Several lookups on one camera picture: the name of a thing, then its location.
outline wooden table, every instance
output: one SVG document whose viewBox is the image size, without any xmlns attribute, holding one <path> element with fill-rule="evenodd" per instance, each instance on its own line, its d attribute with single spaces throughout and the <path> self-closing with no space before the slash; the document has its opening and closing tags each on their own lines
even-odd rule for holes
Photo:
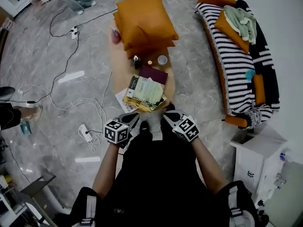
<svg viewBox="0 0 303 227">
<path fill-rule="evenodd" d="M 110 25 L 112 28 L 117 29 L 116 23 L 113 20 Z M 118 44 L 114 44 L 111 39 L 111 28 L 108 30 L 108 44 L 110 49 L 110 57 L 111 57 L 111 69 L 113 71 L 112 78 L 113 78 L 113 88 L 114 93 L 117 94 L 122 90 L 128 88 L 128 85 L 133 77 L 133 74 L 138 75 L 139 71 L 135 70 L 133 63 L 131 60 L 127 58 L 126 51 L 124 51 L 123 42 Z M 167 63 L 165 66 L 158 65 L 158 56 L 165 55 L 168 58 Z M 140 56 L 143 65 L 147 65 L 148 61 L 152 61 L 152 65 L 155 69 L 164 71 L 168 73 L 167 81 L 164 88 L 164 95 L 166 96 L 167 100 L 165 103 L 160 105 L 157 109 L 161 109 L 166 107 L 170 101 L 172 100 L 175 94 L 175 78 L 174 73 L 171 68 L 171 63 L 169 59 L 169 53 L 167 48 L 163 48 L 157 50 L 153 53 L 141 55 Z"/>
</svg>

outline small cup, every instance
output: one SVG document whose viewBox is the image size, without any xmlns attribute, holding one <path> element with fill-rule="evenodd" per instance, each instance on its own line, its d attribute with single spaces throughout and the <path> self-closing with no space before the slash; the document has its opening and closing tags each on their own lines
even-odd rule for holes
<svg viewBox="0 0 303 227">
<path fill-rule="evenodd" d="M 167 57 L 165 55 L 160 55 L 158 57 L 158 64 L 164 66 L 167 63 Z"/>
</svg>

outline green towel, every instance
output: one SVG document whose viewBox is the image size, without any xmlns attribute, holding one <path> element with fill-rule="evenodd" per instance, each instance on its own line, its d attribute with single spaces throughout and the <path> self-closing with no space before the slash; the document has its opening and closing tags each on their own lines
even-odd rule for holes
<svg viewBox="0 0 303 227">
<path fill-rule="evenodd" d="M 241 8 L 235 9 L 226 5 L 223 10 L 226 21 L 233 30 L 238 32 L 244 41 L 248 40 L 251 44 L 255 44 L 257 38 L 256 18 Z"/>
</svg>

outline black shoe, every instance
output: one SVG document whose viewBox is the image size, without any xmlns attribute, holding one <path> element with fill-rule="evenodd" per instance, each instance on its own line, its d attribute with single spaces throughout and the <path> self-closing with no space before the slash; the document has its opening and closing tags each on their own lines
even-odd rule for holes
<svg viewBox="0 0 303 227">
<path fill-rule="evenodd" d="M 169 104 L 166 111 L 169 111 L 169 110 L 175 110 L 175 106 L 173 104 Z"/>
<path fill-rule="evenodd" d="M 140 133 L 147 133 L 150 131 L 150 126 L 148 125 L 147 121 L 142 121 L 140 125 Z"/>
</svg>

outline glove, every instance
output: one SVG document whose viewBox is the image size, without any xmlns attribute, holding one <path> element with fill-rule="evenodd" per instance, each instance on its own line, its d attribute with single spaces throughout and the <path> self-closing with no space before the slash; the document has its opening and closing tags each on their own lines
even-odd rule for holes
<svg viewBox="0 0 303 227">
<path fill-rule="evenodd" d="M 193 141 L 199 135 L 199 129 L 192 116 L 182 110 L 169 110 L 163 115 L 163 118 L 172 127 L 172 131 L 179 138 L 188 142 Z"/>
<path fill-rule="evenodd" d="M 131 131 L 139 121 L 138 113 L 125 113 L 109 120 L 104 125 L 103 137 L 124 148 L 132 137 Z"/>
</svg>

